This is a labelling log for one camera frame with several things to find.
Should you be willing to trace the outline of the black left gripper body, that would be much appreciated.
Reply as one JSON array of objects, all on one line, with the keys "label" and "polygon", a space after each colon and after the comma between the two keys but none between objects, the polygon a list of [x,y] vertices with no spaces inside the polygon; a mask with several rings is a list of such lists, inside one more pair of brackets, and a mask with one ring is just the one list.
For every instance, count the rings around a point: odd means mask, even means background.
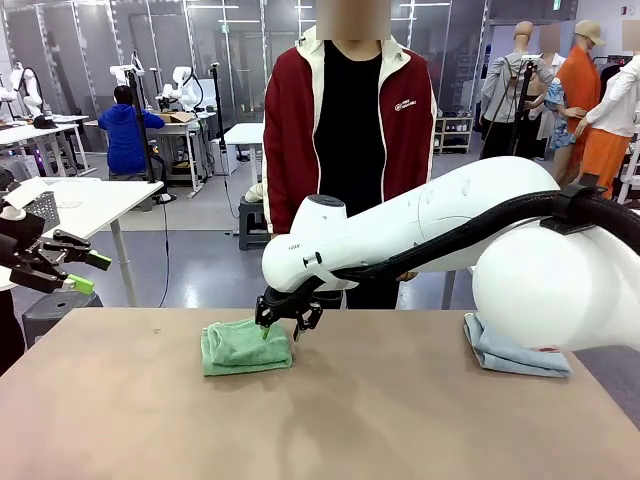
[{"label": "black left gripper body", "polygon": [[22,220],[1,220],[1,265],[45,272],[42,234],[46,220],[27,213]]}]

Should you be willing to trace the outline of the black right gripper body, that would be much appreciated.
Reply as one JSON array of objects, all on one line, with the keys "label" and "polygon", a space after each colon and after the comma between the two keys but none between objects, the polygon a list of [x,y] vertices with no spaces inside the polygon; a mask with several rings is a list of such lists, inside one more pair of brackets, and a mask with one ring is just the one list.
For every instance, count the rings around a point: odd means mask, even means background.
[{"label": "black right gripper body", "polygon": [[296,315],[307,310],[311,304],[319,304],[312,299],[313,292],[307,290],[282,293],[273,288],[267,288],[263,295],[273,305],[273,310],[277,311],[279,320],[282,318],[296,319]]}]

